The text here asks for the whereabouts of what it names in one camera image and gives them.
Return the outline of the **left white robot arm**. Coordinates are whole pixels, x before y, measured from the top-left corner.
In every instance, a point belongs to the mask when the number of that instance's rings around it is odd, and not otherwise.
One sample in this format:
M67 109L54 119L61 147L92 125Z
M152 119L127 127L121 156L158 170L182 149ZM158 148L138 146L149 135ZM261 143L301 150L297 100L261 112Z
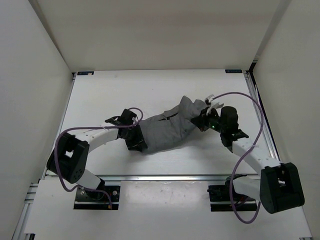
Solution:
M105 182L86 169L89 153L118 139L123 139L129 151L142 152L147 149L139 123L133 111L137 107L124 109L120 116L107 119L103 125L94 127L72 127L60 133L55 141L46 168L58 175L67 192L65 181L84 189L93 200L100 200L105 192Z

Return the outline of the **grey pleated skirt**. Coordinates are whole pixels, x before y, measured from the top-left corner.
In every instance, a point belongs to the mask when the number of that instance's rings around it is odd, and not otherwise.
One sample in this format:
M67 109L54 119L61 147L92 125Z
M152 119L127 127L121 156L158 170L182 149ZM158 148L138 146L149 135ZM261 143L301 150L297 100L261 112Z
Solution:
M200 116L206 107L203 100L183 96L174 108L142 120L139 125L147 145L142 152L151 154L175 147L196 128L191 119Z

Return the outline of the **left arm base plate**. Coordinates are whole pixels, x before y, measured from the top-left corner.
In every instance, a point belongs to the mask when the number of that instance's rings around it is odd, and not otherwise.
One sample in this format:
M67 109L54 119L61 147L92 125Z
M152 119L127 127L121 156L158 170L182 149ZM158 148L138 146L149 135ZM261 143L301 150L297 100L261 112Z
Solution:
M121 186L115 184L107 184L104 191L108 193L109 198L102 192L93 192L77 188L73 204L74 210L118 210L120 201Z

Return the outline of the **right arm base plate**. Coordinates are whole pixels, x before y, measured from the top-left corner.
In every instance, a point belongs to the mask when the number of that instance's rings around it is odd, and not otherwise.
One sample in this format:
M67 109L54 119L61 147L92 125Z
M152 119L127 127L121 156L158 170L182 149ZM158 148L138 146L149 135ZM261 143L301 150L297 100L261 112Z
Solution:
M232 212L230 201L230 180L231 176L224 180L223 184L212 184L208 186L207 192L210 200L210 210L212 212ZM244 194L236 193L232 190L233 202L239 212L254 212L257 210L256 201Z

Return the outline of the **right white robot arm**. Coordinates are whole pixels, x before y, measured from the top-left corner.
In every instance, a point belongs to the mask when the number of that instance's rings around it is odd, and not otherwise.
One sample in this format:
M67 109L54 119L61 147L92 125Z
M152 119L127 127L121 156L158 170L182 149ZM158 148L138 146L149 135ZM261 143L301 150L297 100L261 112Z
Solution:
M220 134L224 147L245 161L259 176L252 179L245 174L236 174L226 180L224 193L230 200L241 195L259 201L270 213L278 213L305 204L305 196L297 167L283 163L261 150L238 124L237 110L225 106L220 112L215 109L209 115L203 110L191 119L202 132L212 129Z

